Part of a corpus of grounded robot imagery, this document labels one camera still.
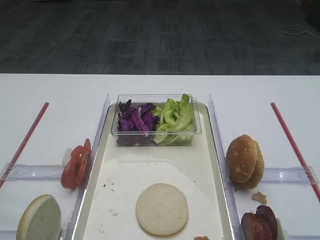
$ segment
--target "white cable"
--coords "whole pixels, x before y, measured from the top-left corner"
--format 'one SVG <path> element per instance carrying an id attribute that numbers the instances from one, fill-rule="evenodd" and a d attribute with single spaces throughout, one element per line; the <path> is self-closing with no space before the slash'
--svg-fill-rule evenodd
<path id="1" fill-rule="evenodd" d="M 282 32 L 283 34 L 289 34 L 289 35 L 308 34 L 308 35 L 311 35 L 314 38 L 320 40 L 320 36 L 315 35 L 314 33 L 308 31 L 307 29 L 305 29 L 303 26 L 300 26 L 300 25 L 283 25 L 283 26 L 280 26 L 280 28 L 290 28 L 287 31 L 283 31 Z"/>

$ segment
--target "gray carpet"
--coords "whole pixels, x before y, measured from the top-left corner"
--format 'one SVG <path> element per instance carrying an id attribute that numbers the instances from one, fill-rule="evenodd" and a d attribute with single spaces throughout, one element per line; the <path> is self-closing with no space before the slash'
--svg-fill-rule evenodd
<path id="1" fill-rule="evenodd" d="M 0 0 L 0 73 L 320 75 L 294 0 Z"/>

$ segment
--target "red straw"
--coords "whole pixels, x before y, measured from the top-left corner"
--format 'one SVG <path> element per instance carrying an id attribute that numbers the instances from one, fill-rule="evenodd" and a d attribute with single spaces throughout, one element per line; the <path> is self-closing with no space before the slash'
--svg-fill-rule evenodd
<path id="1" fill-rule="evenodd" d="M 291 144 L 291 146 L 292 146 L 292 148 L 293 148 L 293 150 L 295 152 L 295 155 L 299 159 L 301 166 L 305 167 L 306 175 L 307 175 L 307 177 L 309 178 L 309 180 L 311 182 L 311 186 L 313 188 L 313 191 L 314 191 L 315 195 L 317 196 L 318 200 L 320 201 L 320 190 L 319 190 L 318 185 L 315 184 L 314 176 L 310 173 L 309 169 L 307 168 L 308 165 L 307 165 L 304 157 L 302 156 L 302 154 L 301 154 L 301 152 L 300 152 L 300 150 L 299 150 L 294 138 L 292 137 L 292 135 L 291 135 L 291 133 L 290 133 L 290 131 L 289 131 L 284 119 L 282 118 L 282 116 L 281 116 L 281 114 L 280 114 L 280 112 L 279 112 L 279 110 L 278 110 L 278 108 L 277 108 L 277 106 L 276 106 L 276 104 L 274 102 L 271 103 L 271 107 L 272 107 L 276 117 L 278 118 L 278 120 L 279 120 L 279 122 L 280 122 L 280 124 L 281 124 L 281 126 L 282 126 L 282 128 L 283 128 L 283 130 L 285 132 L 285 134 L 286 134 L 286 137 L 288 138 L 288 140 L 289 140 L 289 142 L 290 142 L 290 144 Z"/>
<path id="2" fill-rule="evenodd" d="M 17 150 L 16 153 L 14 154 L 11 162 L 9 163 L 9 166 L 8 166 L 6 172 L 4 173 L 3 179 L 0 180 L 0 188 L 1 188 L 2 185 L 5 183 L 6 178 L 8 177 L 9 173 L 11 172 L 11 170 L 12 170 L 13 166 L 15 165 L 16 161 L 18 160 L 20 154 L 21 154 L 22 151 L 24 150 L 24 148 L 25 148 L 28 140 L 30 139 L 32 133 L 33 133 L 34 130 L 36 129 L 38 123 L 40 122 L 40 120 L 41 120 L 42 116 L 44 115 L 45 111 L 47 110 L 48 106 L 49 106 L 49 103 L 48 103 L 48 102 L 46 102 L 46 103 L 43 105 L 41 111 L 39 112 L 38 116 L 37 116 L 36 119 L 34 120 L 31 128 L 29 129 L 28 133 L 27 133 L 26 136 L 24 137 L 24 139 L 23 139 L 22 143 L 20 144 L 18 150 Z"/>

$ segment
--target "clear plastic container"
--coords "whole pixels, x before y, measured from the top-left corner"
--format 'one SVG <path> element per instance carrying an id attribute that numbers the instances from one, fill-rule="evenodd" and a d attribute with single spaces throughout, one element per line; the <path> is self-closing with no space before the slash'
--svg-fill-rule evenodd
<path id="1" fill-rule="evenodd" d="M 116 101 L 111 134 L 117 146 L 190 146 L 194 135 L 201 134 L 200 118 L 197 100 L 189 96 L 189 106 L 193 112 L 191 126 L 188 130 L 180 131 L 119 131 L 119 117 L 121 116 L 120 103 L 131 100 L 131 107 L 152 103 L 161 109 L 165 108 L 168 99 L 181 101 L 183 94 L 155 94 L 155 95 L 119 95 Z"/>

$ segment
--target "tomato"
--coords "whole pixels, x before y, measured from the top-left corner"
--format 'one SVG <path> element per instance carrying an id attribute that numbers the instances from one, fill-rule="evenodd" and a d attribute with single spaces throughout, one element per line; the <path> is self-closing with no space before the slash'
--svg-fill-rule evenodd
<path id="1" fill-rule="evenodd" d="M 61 185 L 65 189 L 75 189 L 81 184 L 88 159 L 91 153 L 90 140 L 86 139 L 84 146 L 77 146 L 71 152 L 71 160 L 65 166 L 63 173 L 61 175 Z"/>

